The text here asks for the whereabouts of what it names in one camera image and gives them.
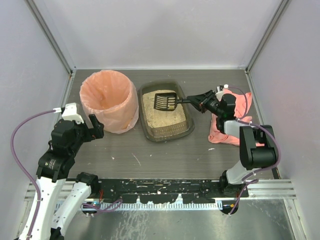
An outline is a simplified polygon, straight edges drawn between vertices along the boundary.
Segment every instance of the trash bin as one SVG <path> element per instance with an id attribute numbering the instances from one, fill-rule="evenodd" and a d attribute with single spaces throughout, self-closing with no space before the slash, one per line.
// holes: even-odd
<path id="1" fill-rule="evenodd" d="M 104 130 L 111 133 L 129 131 L 139 118 L 136 87 L 118 71 L 93 73 L 82 83 L 80 99 L 86 116 L 95 114 Z"/>

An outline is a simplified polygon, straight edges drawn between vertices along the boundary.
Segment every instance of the black slotted scoop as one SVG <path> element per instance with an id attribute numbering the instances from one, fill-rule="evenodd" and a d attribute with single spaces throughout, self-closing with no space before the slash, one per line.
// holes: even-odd
<path id="1" fill-rule="evenodd" d="M 156 93 L 153 108 L 159 111 L 174 111 L 178 104 L 188 103 L 188 99 L 179 99 L 175 92 Z"/>

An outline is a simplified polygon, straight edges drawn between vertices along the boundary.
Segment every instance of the pink towel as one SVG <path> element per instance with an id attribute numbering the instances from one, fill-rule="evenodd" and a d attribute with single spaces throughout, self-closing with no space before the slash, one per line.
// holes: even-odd
<path id="1" fill-rule="evenodd" d="M 225 94 L 232 94 L 236 97 L 234 116 L 236 118 L 242 117 L 245 114 L 245 110 L 246 110 L 245 96 L 234 94 L 232 91 L 230 91 L 228 89 L 224 89 L 223 91 Z M 248 92 L 245 95 L 246 95 L 246 98 L 248 101 L 248 108 L 247 109 L 249 110 L 251 103 L 252 103 L 252 94 L 251 94 L 251 92 Z M 224 143 L 224 144 L 232 144 L 232 145 L 239 146 L 239 144 L 240 144 L 239 138 L 223 134 L 217 129 L 216 119 L 217 119 L 217 116 L 212 114 L 210 134 L 208 137 L 209 142 L 211 142 L 213 144 Z M 249 123 L 251 120 L 252 120 L 252 116 L 246 116 L 241 121 Z"/>

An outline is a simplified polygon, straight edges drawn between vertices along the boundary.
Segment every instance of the white wall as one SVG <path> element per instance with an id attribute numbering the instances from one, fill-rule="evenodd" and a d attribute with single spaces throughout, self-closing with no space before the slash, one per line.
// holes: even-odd
<path id="1" fill-rule="evenodd" d="M 251 72 L 310 239 L 320 239 L 320 1 L 291 1 Z"/>
<path id="2" fill-rule="evenodd" d="M 280 0 L 35 2 L 78 69 L 117 69 L 247 66 Z"/>
<path id="3" fill-rule="evenodd" d="M 68 74 L 25 1 L 2 0 L 0 23 L 0 239 L 12 240 L 30 181 L 11 155 L 11 133 L 27 117 L 60 105 Z M 33 176 L 56 117 L 41 116 L 16 135 L 17 155 Z"/>

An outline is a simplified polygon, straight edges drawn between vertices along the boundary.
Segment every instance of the gray plastic tray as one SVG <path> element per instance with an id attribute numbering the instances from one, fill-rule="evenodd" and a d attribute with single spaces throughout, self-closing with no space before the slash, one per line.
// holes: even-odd
<path id="1" fill-rule="evenodd" d="M 195 129 L 195 122 L 192 118 L 188 104 L 182 105 L 186 121 L 164 127 L 149 127 L 142 96 L 157 90 L 172 90 L 176 92 L 179 98 L 186 98 L 184 91 L 174 80 L 158 80 L 143 85 L 138 91 L 138 100 L 140 110 L 139 115 L 145 136 L 151 141 L 161 142 L 181 138 L 192 133 L 192 131 Z"/>

